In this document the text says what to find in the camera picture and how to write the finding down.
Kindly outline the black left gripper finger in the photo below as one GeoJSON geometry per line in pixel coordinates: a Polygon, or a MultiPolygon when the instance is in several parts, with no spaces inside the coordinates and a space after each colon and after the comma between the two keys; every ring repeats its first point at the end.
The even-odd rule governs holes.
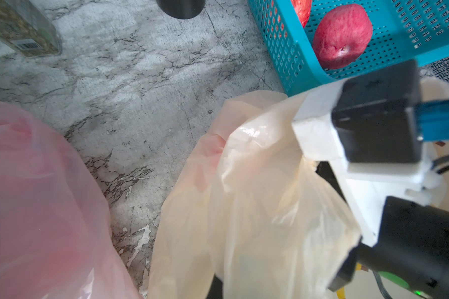
{"type": "Polygon", "coordinates": [[[213,276],[206,299],[223,299],[223,282],[216,275],[213,276]]]}

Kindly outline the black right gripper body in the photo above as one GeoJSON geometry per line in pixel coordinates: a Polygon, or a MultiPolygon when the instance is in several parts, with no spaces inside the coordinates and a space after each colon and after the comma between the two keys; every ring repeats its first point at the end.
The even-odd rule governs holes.
{"type": "Polygon", "coordinates": [[[329,285],[349,284],[357,264],[425,299],[449,299],[449,212],[439,208],[449,160],[323,161],[317,173],[345,200],[362,235],[329,285]]]}

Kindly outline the cream banana print plastic bag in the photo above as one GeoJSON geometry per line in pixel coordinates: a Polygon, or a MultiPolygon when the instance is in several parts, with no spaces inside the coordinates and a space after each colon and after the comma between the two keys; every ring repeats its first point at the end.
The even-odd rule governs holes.
{"type": "Polygon", "coordinates": [[[306,159],[292,127],[299,94],[227,100],[164,201],[148,297],[321,298],[362,231],[306,159]]]}

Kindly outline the pink plastic bag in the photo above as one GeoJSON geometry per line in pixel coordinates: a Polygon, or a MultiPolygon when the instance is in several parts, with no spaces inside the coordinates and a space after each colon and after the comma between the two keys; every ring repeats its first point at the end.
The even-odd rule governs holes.
{"type": "Polygon", "coordinates": [[[0,299],[137,299],[107,200],[67,140],[0,102],[0,299]]]}

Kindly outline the teal plastic basket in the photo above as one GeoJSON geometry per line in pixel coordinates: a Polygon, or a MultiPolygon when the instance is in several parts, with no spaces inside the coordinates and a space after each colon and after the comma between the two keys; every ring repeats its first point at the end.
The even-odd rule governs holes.
{"type": "Polygon", "coordinates": [[[449,1],[250,1],[284,92],[449,57],[449,1]]]}

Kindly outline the black cylindrical cup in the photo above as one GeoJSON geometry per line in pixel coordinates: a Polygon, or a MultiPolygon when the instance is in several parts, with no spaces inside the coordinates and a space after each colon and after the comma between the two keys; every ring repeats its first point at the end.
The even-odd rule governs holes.
{"type": "Polygon", "coordinates": [[[156,0],[159,8],[175,19],[192,19],[205,7],[205,0],[156,0]]]}

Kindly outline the glass herb spice jar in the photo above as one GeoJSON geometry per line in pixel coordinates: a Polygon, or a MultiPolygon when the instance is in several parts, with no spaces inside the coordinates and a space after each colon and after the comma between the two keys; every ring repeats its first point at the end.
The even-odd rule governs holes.
{"type": "Polygon", "coordinates": [[[0,41],[25,57],[61,53],[55,26],[31,1],[0,1],[0,41]]]}

